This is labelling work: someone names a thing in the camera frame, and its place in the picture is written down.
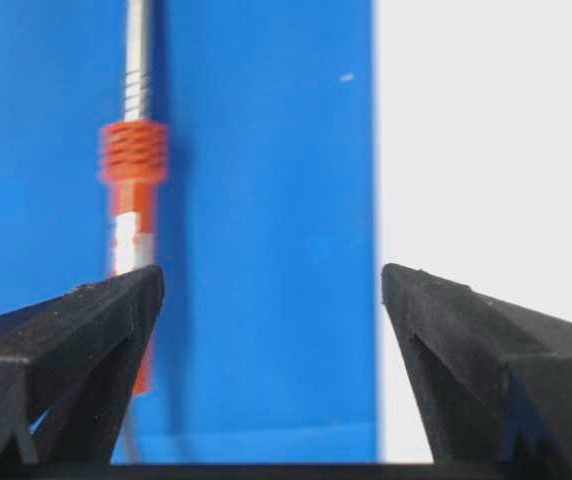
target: orange screwdriver handle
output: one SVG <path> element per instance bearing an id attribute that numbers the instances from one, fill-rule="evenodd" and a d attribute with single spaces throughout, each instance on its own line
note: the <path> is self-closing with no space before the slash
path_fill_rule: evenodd
<path id="1" fill-rule="evenodd" d="M 113 218 L 111 274 L 155 261 L 157 185 L 166 179 L 166 127 L 150 120 L 124 121 L 102 130 L 101 178 L 110 186 Z M 149 340 L 133 394 L 150 390 Z"/>

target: blue panel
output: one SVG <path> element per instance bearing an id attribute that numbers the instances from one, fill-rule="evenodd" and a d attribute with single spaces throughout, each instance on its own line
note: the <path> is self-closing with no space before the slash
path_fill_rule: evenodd
<path id="1" fill-rule="evenodd" d="M 370 3 L 159 3 L 144 460 L 374 460 Z M 97 136 L 120 115 L 124 13 L 0 0 L 0 312 L 105 272 Z"/>

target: threaded grip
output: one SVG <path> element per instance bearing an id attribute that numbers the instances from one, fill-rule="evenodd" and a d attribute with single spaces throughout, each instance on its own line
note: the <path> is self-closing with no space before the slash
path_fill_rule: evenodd
<path id="1" fill-rule="evenodd" d="M 154 184 L 164 181 L 166 139 L 166 127 L 150 120 L 108 125 L 102 129 L 102 179 Z"/>

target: metal shaft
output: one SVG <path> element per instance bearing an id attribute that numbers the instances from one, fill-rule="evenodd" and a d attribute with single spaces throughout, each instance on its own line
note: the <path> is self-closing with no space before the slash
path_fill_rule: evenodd
<path id="1" fill-rule="evenodd" d="M 128 0 L 125 121 L 143 120 L 149 115 L 149 30 L 150 0 Z"/>

